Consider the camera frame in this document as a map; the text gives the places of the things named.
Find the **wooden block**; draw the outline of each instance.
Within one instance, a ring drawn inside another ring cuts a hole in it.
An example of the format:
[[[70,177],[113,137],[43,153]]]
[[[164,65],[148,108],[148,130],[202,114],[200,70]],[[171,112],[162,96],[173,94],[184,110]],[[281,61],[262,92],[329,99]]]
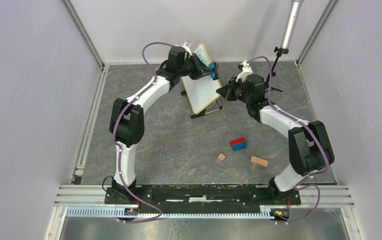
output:
[[[217,160],[219,160],[219,161],[223,161],[224,159],[226,158],[226,156],[225,155],[223,155],[222,153],[217,157]]]
[[[268,164],[269,164],[269,162],[266,161],[265,159],[261,159],[261,158],[255,157],[255,156],[252,156],[252,157],[251,157],[250,162],[252,162],[252,163],[254,163],[254,164],[261,165],[261,166],[263,166],[263,167],[265,167],[265,168],[267,168],[267,167],[268,167]]]

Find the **red block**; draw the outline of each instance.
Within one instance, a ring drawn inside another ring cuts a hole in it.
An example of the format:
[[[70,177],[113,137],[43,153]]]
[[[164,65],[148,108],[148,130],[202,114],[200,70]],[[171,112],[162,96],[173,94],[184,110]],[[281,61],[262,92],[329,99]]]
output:
[[[234,145],[234,144],[239,144],[239,143],[242,143],[242,142],[245,142],[245,141],[246,141],[246,139],[244,137],[241,137],[241,138],[232,140],[230,142],[230,146],[232,147],[232,145]]]

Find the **gray marble floor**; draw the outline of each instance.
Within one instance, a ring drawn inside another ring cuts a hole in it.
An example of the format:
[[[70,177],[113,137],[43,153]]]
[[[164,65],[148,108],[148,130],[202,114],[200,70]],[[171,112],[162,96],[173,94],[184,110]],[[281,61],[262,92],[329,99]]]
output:
[[[237,62],[219,63],[222,85],[239,73]],[[265,62],[252,63],[253,72],[266,76]],[[272,100],[296,117],[314,120],[299,72],[293,62],[279,62]],[[127,98],[151,78],[146,65],[112,65],[108,69],[98,116],[81,184],[101,184],[116,168],[109,122],[113,101]],[[190,104],[179,83],[145,114],[145,134],[136,151],[137,184],[263,184],[289,164],[288,140],[247,114],[242,102],[220,99],[223,109],[191,119]],[[244,137],[248,147],[233,152],[229,142]],[[224,154],[223,162],[217,160]],[[250,162],[252,156],[269,161],[267,168]],[[316,183],[334,182],[333,173],[317,176]]]

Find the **white wall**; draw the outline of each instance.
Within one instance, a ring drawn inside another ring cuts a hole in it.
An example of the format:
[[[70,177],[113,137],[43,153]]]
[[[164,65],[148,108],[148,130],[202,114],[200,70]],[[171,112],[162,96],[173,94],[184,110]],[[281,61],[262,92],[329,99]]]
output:
[[[0,0],[0,240],[43,239],[98,73],[60,0]]]
[[[382,1],[340,1],[302,74],[366,239],[382,239]]]
[[[296,60],[328,0],[305,0],[281,60]],[[290,0],[72,0],[103,61],[142,63],[151,42],[194,49],[205,43],[214,61],[243,61],[259,55],[274,58],[281,44]],[[148,49],[148,59],[166,59],[166,47]]]

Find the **black mounting plate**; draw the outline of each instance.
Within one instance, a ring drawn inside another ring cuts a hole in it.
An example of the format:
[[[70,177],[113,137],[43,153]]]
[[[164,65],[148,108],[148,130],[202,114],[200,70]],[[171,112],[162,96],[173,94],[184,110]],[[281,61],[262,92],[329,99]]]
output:
[[[133,190],[144,201],[157,206],[165,214],[234,214],[260,213],[260,205],[300,205],[300,194],[292,190],[288,196],[270,198],[267,185],[258,184],[193,184],[193,185],[137,185]],[[105,204],[136,204],[125,196],[107,189]],[[142,214],[157,211],[145,204],[139,205]]]

